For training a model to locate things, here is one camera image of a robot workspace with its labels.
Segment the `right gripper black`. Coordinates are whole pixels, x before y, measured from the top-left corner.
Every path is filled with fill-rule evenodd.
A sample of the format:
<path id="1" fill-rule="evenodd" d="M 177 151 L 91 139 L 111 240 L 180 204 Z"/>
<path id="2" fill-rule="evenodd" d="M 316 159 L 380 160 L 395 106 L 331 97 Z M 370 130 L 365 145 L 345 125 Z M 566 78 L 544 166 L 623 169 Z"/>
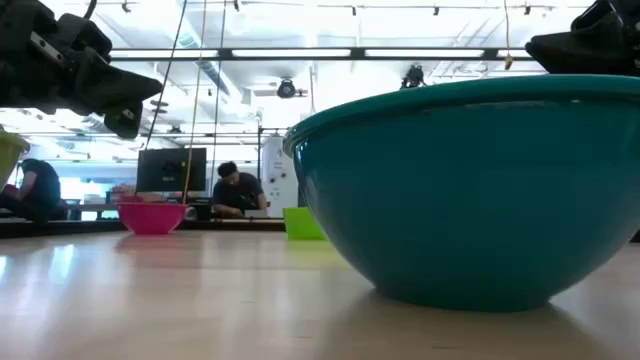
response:
<path id="1" fill-rule="evenodd" d="M 526 52 L 551 74 L 638 76 L 625 35 L 639 33 L 639 0 L 595 0 L 567 32 L 536 35 Z"/>

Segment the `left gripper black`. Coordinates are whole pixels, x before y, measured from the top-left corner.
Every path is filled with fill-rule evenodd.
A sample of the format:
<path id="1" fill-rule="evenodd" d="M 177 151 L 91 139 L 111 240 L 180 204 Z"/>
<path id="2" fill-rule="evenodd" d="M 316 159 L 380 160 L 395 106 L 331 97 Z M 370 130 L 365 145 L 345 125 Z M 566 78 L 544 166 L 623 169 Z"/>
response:
<path id="1" fill-rule="evenodd" d="M 1 3 L 1 106 L 102 114 L 109 130 L 132 140 L 143 101 L 163 86 L 109 64 L 112 43 L 91 21 L 96 6 L 90 0 L 83 16 L 56 18 L 40 1 Z"/>

